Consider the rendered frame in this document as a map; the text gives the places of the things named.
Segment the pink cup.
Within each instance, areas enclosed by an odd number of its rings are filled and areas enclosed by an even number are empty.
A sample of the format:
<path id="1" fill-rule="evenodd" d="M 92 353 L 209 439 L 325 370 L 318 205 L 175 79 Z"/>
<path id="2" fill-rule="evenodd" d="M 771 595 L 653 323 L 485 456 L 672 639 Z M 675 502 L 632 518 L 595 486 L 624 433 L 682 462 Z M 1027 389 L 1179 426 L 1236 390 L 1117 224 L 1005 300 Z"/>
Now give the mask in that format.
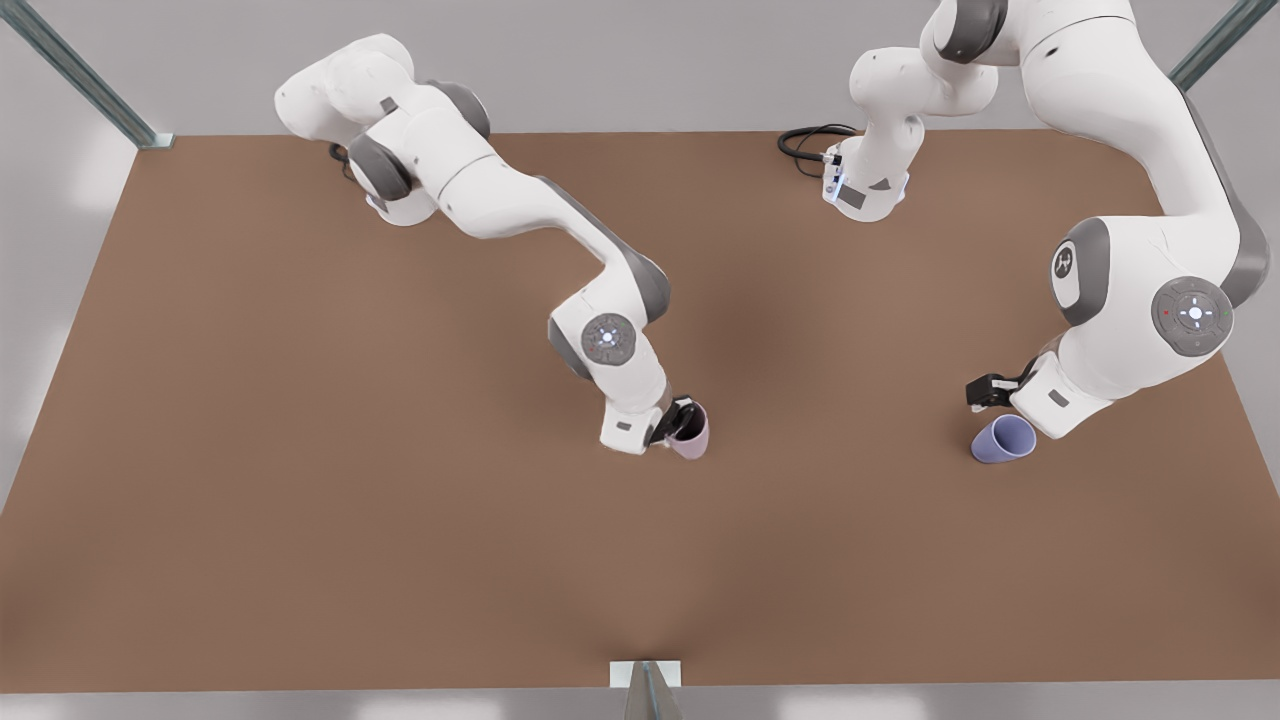
<path id="1" fill-rule="evenodd" d="M 672 410 L 664 445 L 687 460 L 701 457 L 709 445 L 705 409 L 691 397 L 682 396 L 675 401 Z"/>

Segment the purple cup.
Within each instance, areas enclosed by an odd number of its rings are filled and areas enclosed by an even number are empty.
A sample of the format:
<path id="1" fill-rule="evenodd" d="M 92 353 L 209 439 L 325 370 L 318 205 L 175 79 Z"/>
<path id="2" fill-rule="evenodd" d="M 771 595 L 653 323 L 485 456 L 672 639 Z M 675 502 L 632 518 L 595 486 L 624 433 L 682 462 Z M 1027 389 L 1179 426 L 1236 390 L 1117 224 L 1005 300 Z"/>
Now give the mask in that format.
<path id="1" fill-rule="evenodd" d="M 1009 462 L 1025 457 L 1037 446 L 1036 428 L 1018 414 L 1005 414 L 987 424 L 970 443 L 979 462 Z"/>

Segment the silver frame post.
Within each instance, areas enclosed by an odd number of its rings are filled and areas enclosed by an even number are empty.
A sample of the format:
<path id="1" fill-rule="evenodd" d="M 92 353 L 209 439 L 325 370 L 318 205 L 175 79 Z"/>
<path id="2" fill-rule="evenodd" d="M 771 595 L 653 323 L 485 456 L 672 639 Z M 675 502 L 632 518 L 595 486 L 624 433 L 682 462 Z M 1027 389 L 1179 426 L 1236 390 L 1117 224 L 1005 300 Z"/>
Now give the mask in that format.
<path id="1" fill-rule="evenodd" d="M 684 720 L 673 693 L 681 685 L 678 660 L 609 662 L 609 688 L 627 688 L 623 720 Z"/>
<path id="2" fill-rule="evenodd" d="M 159 133 L 27 3 L 0 0 L 5 20 L 138 150 L 170 149 L 175 136 Z"/>
<path id="3" fill-rule="evenodd" d="M 1170 81 L 1188 92 L 1220 61 L 1280 0 L 1235 0 L 1198 44 L 1167 73 Z"/>

